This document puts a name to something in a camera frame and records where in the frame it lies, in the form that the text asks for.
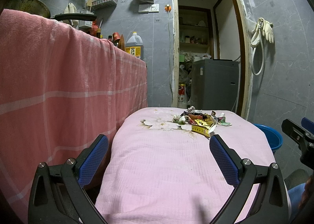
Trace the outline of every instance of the white cable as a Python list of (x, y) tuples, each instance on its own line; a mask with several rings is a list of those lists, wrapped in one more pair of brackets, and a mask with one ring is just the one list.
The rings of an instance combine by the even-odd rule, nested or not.
[(264, 62), (265, 62), (265, 61), (264, 61), (264, 45), (263, 45), (263, 40), (262, 40), (262, 35), (261, 35), (261, 29), (260, 29), (260, 28), (258, 29), (258, 35), (259, 35), (260, 43), (261, 43), (261, 47), (262, 47), (262, 66), (261, 66), (261, 68), (260, 68), (260, 70), (259, 70), (258, 73), (255, 73), (254, 65), (253, 65), (256, 47), (255, 47), (254, 49), (251, 47), (251, 49), (253, 50), (253, 52), (252, 52), (251, 70), (252, 70), (252, 73), (253, 73), (254, 75), (256, 75), (256, 76), (257, 76), (257, 75), (260, 75), (260, 73), (262, 72), (262, 70), (263, 70), (263, 68), (264, 68)]
[(232, 106), (231, 111), (233, 110), (233, 108), (234, 108), (234, 107), (235, 107), (235, 105), (236, 105), (236, 101), (237, 101), (237, 99), (238, 99), (238, 96), (239, 96), (239, 95), (237, 95), (237, 96), (236, 96), (236, 98), (235, 98), (235, 103), (234, 103), (234, 105)]
[(233, 61), (234, 61), (234, 62), (237, 61), (238, 59), (240, 59), (240, 57), (241, 57), (241, 55), (239, 55), (239, 57), (238, 57), (237, 59), (233, 60)]
[(168, 11), (168, 32), (169, 32), (169, 71), (170, 71), (170, 91), (173, 98), (172, 86), (171, 86), (171, 36), (170, 36), (170, 11)]

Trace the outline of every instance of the wooden shelf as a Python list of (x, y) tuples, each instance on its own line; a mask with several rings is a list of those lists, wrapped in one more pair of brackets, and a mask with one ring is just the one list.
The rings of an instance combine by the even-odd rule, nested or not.
[(187, 43), (187, 42), (180, 42), (181, 46), (186, 46), (186, 47), (196, 47), (196, 48), (208, 48), (209, 45), (207, 44), (196, 44), (196, 43)]
[(183, 30), (208, 31), (208, 27), (197, 26), (197, 25), (179, 25), (179, 28)]

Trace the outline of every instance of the metal screw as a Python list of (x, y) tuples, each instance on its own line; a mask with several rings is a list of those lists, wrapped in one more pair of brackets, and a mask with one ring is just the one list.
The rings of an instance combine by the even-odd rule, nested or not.
[(251, 160), (245, 158), (245, 159), (243, 159), (243, 163), (244, 163), (245, 165), (250, 165), (250, 164), (251, 164)]
[(278, 165), (276, 164), (276, 163), (272, 163), (272, 167), (274, 168), (274, 169), (278, 169)]
[(40, 162), (40, 163), (38, 164), (38, 167), (39, 167), (39, 168), (43, 168), (43, 167), (45, 166), (45, 164), (46, 164), (45, 162)]
[(75, 162), (75, 159), (74, 159), (74, 158), (69, 158), (69, 159), (67, 160), (67, 164), (74, 164), (74, 162)]

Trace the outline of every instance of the gray washing machine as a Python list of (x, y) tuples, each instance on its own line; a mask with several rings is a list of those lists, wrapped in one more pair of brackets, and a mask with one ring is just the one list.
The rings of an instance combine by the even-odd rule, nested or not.
[(232, 111), (239, 87), (238, 62), (199, 60), (193, 63), (191, 73), (192, 106), (196, 109)]

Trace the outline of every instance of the pink towel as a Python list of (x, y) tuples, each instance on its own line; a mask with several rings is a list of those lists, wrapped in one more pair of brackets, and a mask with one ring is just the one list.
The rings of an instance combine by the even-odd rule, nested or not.
[(112, 142), (147, 107), (146, 65), (55, 20), (4, 10), (0, 24), (0, 189), (26, 223), (39, 162), (77, 157), (100, 133)]

